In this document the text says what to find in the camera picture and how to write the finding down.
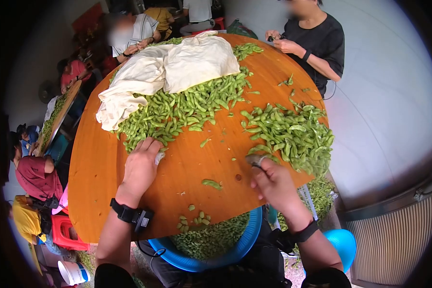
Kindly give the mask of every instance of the yellow shirt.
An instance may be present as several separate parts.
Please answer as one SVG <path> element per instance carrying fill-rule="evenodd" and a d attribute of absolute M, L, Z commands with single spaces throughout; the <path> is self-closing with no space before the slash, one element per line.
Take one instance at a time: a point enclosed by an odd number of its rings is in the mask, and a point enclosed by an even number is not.
<path fill-rule="evenodd" d="M 169 28 L 169 23 L 167 21 L 167 19 L 173 17 L 171 15 L 171 13 L 168 12 L 168 10 L 165 8 L 154 7 L 154 8 L 147 9 L 144 12 L 144 14 L 146 14 L 146 15 L 154 18 L 155 20 L 159 21 L 159 24 L 157 26 L 157 30 L 159 32 L 166 31 L 165 39 L 162 39 L 162 41 L 166 40 L 169 37 L 169 35 L 171 34 L 171 29 Z"/>
<path fill-rule="evenodd" d="M 32 235 L 42 232 L 39 212 L 27 205 L 24 195 L 17 195 L 13 201 L 13 218 L 18 232 L 29 243 L 32 243 Z M 46 235 L 41 235 L 40 239 L 45 242 Z"/>

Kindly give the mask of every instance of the round wooden table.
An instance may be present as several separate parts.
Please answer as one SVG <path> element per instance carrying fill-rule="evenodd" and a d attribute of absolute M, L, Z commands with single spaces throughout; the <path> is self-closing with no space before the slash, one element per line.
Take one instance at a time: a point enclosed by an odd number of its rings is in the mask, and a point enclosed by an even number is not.
<path fill-rule="evenodd" d="M 245 88 L 242 97 L 251 103 L 238 102 L 231 109 L 234 117 L 227 117 L 223 109 L 216 113 L 216 125 L 206 122 L 203 132 L 184 129 L 174 142 L 170 142 L 166 156 L 158 165 L 157 176 L 141 199 L 140 207 L 155 212 L 150 227 L 139 235 L 139 239 L 151 239 L 179 233 L 176 224 L 178 217 L 185 215 L 189 221 L 199 211 L 211 216 L 211 222 L 227 220 L 252 210 L 265 202 L 250 188 L 251 167 L 245 161 L 248 150 L 262 139 L 252 141 L 251 134 L 242 133 L 240 125 L 245 118 L 240 111 L 251 112 L 254 107 L 264 109 L 267 103 L 280 103 L 294 109 L 288 100 L 293 88 L 293 100 L 305 101 L 324 109 L 322 97 L 307 73 L 290 57 L 272 46 L 244 36 L 219 34 L 232 46 L 254 42 L 263 53 L 253 53 L 240 62 L 254 73 L 249 79 L 252 89 Z M 292 86 L 278 86 L 293 73 Z M 96 87 L 88 100 L 81 118 L 72 150 L 69 171 L 69 217 L 79 237 L 88 243 L 98 243 L 99 235 L 110 210 L 110 199 L 115 197 L 118 185 L 123 180 L 127 153 L 123 146 L 125 135 L 120 141 L 115 134 L 101 129 L 96 121 L 100 101 L 98 94 L 109 86 L 112 72 Z M 260 95 L 246 94 L 260 91 Z M 211 141 L 200 148 L 200 143 L 210 137 Z M 305 172 L 297 173 L 288 163 L 282 162 L 291 171 L 297 186 L 313 179 Z M 203 179 L 222 181 L 223 189 L 201 184 Z M 195 205 L 189 211 L 190 204 Z"/>

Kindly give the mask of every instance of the white plastic bucket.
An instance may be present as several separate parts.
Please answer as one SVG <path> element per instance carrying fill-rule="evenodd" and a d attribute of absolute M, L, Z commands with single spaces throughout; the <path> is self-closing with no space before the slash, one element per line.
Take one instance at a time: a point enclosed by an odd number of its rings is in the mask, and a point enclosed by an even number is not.
<path fill-rule="evenodd" d="M 58 261 L 59 272 L 70 286 L 91 280 L 90 272 L 80 262 Z"/>

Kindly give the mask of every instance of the black t-shirt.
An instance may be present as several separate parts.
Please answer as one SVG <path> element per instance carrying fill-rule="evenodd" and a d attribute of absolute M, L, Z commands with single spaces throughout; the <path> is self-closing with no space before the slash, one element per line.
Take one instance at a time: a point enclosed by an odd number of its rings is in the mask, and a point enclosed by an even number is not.
<path fill-rule="evenodd" d="M 344 71 L 344 31 L 341 24 L 333 16 L 327 18 L 317 27 L 303 29 L 297 18 L 288 20 L 285 24 L 285 36 L 288 40 L 298 43 L 302 48 L 311 50 L 312 54 L 328 61 L 331 69 L 342 77 Z M 312 78 L 320 91 L 325 94 L 329 78 L 316 71 L 307 62 L 296 55 L 288 54 Z"/>
<path fill-rule="evenodd" d="M 215 271 L 192 273 L 192 281 L 187 287 L 193 288 L 240 288 L 240 287 L 291 287 L 291 282 L 276 282 L 265 274 L 240 266 L 229 266 Z M 101 264 L 94 276 L 95 288 L 136 288 L 128 272 L 113 264 Z M 350 288 L 351 284 L 346 274 L 335 268 L 326 268 L 305 278 L 301 288 L 327 287 Z"/>

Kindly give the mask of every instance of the white shirt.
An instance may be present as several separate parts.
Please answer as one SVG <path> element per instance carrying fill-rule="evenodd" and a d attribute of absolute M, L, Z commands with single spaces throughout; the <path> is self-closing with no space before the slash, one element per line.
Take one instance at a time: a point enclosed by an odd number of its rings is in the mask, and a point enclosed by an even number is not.
<path fill-rule="evenodd" d="M 184 0 L 182 8 L 189 9 L 190 22 L 202 22 L 213 18 L 211 0 Z"/>
<path fill-rule="evenodd" d="M 112 46 L 112 57 L 120 56 L 129 46 L 135 45 L 145 38 L 154 35 L 159 22 L 145 14 L 136 15 L 136 21 L 133 24 L 133 33 L 131 39 L 119 46 Z"/>

